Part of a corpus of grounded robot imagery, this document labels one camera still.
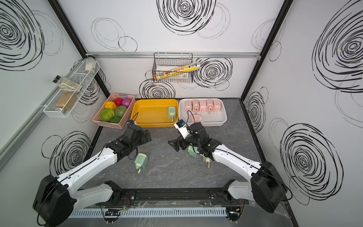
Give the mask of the yellow toy fruit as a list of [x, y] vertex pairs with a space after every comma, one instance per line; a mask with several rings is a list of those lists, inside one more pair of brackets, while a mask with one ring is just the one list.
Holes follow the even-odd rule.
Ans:
[[117, 105], [112, 101], [108, 101], [105, 103], [104, 107], [105, 107], [105, 109], [116, 110]]

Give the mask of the red toy fruit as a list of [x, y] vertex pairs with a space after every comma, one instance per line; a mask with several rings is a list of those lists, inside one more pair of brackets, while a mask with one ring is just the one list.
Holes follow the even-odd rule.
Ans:
[[123, 98], [116, 98], [113, 102], [116, 104], [117, 107], [119, 107], [123, 104]]

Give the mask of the green sharpener square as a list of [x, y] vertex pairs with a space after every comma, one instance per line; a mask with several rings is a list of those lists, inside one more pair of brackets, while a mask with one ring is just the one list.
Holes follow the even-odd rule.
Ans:
[[194, 147], [194, 146], [188, 147], [188, 153], [189, 153], [189, 155], [191, 155], [194, 158], [196, 158], [197, 156], [200, 155], [200, 153], [198, 152], [198, 148]]

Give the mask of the yellow red tube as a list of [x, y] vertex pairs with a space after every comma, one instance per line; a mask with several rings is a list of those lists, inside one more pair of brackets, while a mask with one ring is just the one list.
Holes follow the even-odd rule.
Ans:
[[189, 72], [196, 71], [199, 68], [200, 64], [198, 62], [193, 62], [192, 64], [178, 66], [178, 67], [159, 65], [156, 67], [156, 71], [154, 73], [154, 79], [156, 81], [159, 81], [179, 75], [187, 75]]

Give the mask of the clear jar on shelf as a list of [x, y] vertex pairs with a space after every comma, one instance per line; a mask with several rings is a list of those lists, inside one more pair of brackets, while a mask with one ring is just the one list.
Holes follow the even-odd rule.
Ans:
[[88, 55], [86, 57], [86, 62], [85, 62], [85, 71], [86, 72], [94, 72], [95, 71], [95, 66], [96, 66], [95, 57], [93, 55]]

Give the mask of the bottle lying on shelf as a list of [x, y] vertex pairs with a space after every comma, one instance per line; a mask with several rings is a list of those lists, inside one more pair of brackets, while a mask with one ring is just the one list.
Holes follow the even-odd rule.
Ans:
[[82, 85], [61, 76], [56, 76], [53, 80], [53, 83], [57, 84], [59, 88], [75, 94], [82, 90]]

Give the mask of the white plastic storage box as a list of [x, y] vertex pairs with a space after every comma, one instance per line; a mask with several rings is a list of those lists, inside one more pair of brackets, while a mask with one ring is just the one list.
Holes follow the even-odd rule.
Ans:
[[186, 123], [188, 124], [192, 124], [191, 119], [192, 119], [192, 115], [196, 115], [193, 111], [192, 112], [185, 112], [185, 101], [186, 100], [207, 100], [207, 99], [212, 99], [212, 100], [220, 100], [221, 101], [221, 110], [218, 113], [214, 113], [211, 112], [210, 114], [208, 113], [208, 111], [206, 111], [205, 113], [198, 113], [199, 115], [201, 115], [202, 117], [202, 125], [203, 126], [222, 126], [226, 121], [227, 121], [227, 115], [226, 115], [226, 109], [225, 109], [225, 105], [223, 103], [223, 101], [221, 99], [217, 99], [217, 98], [185, 98], [182, 99], [181, 101], [179, 101], [179, 109], [178, 109], [178, 114], [179, 114], [179, 119], [183, 119]]

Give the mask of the green toy cabbage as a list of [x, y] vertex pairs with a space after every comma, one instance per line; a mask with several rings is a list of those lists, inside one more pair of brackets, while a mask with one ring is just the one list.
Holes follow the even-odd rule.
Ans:
[[109, 122], [115, 117], [115, 111], [111, 109], [104, 109], [100, 113], [100, 117], [104, 122]]

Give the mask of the pink sharpener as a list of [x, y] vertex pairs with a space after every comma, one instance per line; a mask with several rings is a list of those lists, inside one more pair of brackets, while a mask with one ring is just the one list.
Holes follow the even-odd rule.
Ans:
[[207, 99], [206, 104], [207, 104], [207, 111], [210, 114], [211, 112], [213, 112], [213, 109], [214, 109], [213, 100], [212, 99]]
[[192, 112], [193, 111], [193, 105], [192, 105], [192, 101], [191, 100], [186, 100], [185, 101], [185, 112], [188, 113], [189, 111]]
[[218, 113], [221, 110], [221, 101], [220, 100], [213, 100], [213, 112]]
[[202, 117], [199, 114], [196, 115], [192, 115], [192, 119], [191, 119], [192, 123], [200, 123], [202, 122]]
[[193, 107], [193, 112], [195, 114], [198, 114], [200, 109], [199, 100], [197, 99], [192, 100], [192, 107]]
[[206, 100], [199, 101], [199, 113], [203, 114], [207, 111], [207, 102]]

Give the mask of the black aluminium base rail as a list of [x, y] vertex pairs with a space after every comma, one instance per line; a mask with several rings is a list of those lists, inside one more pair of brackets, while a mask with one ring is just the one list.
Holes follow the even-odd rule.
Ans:
[[156, 189], [120, 189], [113, 192], [112, 205], [134, 204], [136, 201], [201, 201], [212, 204], [234, 204], [234, 199], [224, 188], [156, 188]]

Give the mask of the brown block on shelf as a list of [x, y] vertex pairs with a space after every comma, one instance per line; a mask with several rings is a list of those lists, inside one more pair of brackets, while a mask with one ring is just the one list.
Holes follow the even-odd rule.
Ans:
[[73, 93], [64, 93], [56, 103], [56, 107], [65, 111], [70, 111], [77, 100], [77, 97]]

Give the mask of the magenta toy fruit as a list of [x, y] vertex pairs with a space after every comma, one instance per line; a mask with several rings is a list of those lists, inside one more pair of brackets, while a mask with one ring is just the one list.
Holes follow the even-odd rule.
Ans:
[[131, 98], [124, 98], [122, 100], [122, 106], [125, 106], [125, 107], [129, 107], [132, 103], [132, 99]]

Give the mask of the light green toy apple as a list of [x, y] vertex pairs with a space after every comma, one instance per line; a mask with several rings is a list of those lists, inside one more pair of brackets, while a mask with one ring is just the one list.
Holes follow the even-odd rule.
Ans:
[[123, 118], [126, 114], [128, 108], [126, 106], [118, 106], [115, 110], [115, 116]]

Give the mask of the yellow plastic storage box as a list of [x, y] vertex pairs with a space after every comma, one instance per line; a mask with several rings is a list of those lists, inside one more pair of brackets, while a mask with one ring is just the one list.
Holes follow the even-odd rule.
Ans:
[[[172, 122], [168, 118], [168, 108], [176, 108], [176, 118]], [[179, 120], [179, 102], [176, 99], [141, 99], [136, 101], [131, 120], [142, 128], [174, 127]]]

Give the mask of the green sharpener right round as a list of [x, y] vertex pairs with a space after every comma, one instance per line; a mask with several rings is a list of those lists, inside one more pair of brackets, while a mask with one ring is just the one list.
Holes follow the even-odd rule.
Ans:
[[213, 162], [212, 159], [207, 158], [207, 157], [203, 157], [203, 161], [207, 164], [208, 168], [210, 168], [211, 163]]

